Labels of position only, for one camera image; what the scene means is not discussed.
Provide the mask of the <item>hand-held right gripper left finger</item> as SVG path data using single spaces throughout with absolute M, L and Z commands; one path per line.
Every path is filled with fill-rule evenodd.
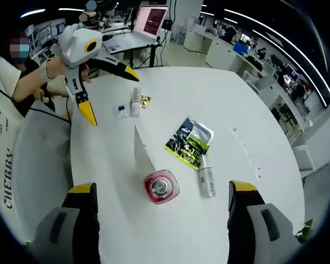
M 76 185 L 38 224 L 34 258 L 39 263 L 100 263 L 99 232 L 97 185 Z

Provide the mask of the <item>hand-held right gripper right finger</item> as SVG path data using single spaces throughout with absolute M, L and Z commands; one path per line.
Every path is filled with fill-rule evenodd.
M 247 182 L 229 182 L 228 263 L 288 263 L 296 252 L 289 219 Z

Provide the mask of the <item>person's left hand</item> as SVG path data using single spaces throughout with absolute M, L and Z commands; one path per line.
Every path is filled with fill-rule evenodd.
M 88 77 L 89 68 L 88 68 L 87 64 L 84 63 L 81 66 L 82 66 L 82 72 L 81 72 L 82 81 L 90 83 L 91 80 Z M 57 77 L 59 75 L 65 74 L 66 65 L 62 61 L 61 57 L 54 57 L 53 59 L 49 60 L 46 63 L 45 68 L 46 68 L 47 76 L 50 79 L 54 79 L 55 77 Z

